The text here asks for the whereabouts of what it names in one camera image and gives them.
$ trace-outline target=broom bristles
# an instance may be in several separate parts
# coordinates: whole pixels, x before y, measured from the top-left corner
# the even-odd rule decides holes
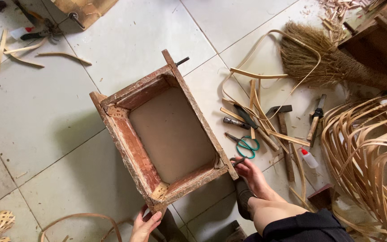
[[[343,74],[331,55],[336,47],[332,46],[322,30],[289,21],[285,24],[283,32],[320,53],[322,58],[320,64],[304,82],[313,86],[329,86],[343,81]],[[285,37],[280,41],[280,54],[285,72],[298,82],[317,64],[315,54]]]

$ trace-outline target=rubber handle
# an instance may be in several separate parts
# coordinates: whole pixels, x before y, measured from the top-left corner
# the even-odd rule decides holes
[[[40,35],[40,33],[29,33],[29,34],[24,34],[20,37],[21,40],[23,41],[27,41],[27,40],[30,40],[30,39],[38,39],[38,38],[41,38],[42,36]]]
[[[257,129],[258,126],[255,124],[255,122],[250,118],[249,114],[246,113],[246,111],[238,106],[237,104],[234,104],[235,109],[237,109],[238,115],[241,116],[241,118],[244,118],[244,121],[250,125],[253,129]]]

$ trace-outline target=metal rod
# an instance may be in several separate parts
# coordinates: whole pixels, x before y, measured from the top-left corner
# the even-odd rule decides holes
[[[183,60],[181,60],[181,61],[175,63],[175,65],[176,65],[176,66],[179,66],[179,65],[185,63],[187,60],[189,60],[189,57],[186,57],[186,58],[184,58]]]
[[[85,26],[80,22],[80,20],[78,19],[79,15],[76,13],[76,12],[71,12],[68,14],[68,17],[72,20],[74,20],[75,22],[77,22],[77,24],[81,27],[81,28],[85,28]]]

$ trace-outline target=green-handled scissors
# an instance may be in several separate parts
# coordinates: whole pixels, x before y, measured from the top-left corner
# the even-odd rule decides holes
[[[235,142],[237,142],[236,148],[237,148],[237,152],[240,154],[240,156],[245,157],[245,155],[243,155],[243,153],[241,153],[241,151],[239,150],[238,147],[241,147],[243,149],[247,149],[250,152],[252,152],[252,156],[247,157],[248,159],[255,158],[255,151],[259,150],[259,142],[256,139],[252,139],[250,136],[243,136],[243,137],[241,137],[241,139],[239,139],[239,138],[234,137],[234,136],[232,136],[232,135],[230,135],[228,133],[225,133],[225,135],[228,136],[229,138],[231,138],[232,140],[234,140]],[[243,140],[244,138],[254,140],[256,142],[256,148],[253,148],[248,143],[246,143]]]

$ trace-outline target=black cloth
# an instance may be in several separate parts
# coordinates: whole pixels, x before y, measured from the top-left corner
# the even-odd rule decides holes
[[[251,234],[244,242],[353,242],[337,219],[326,209],[305,212],[269,223],[262,232]]]

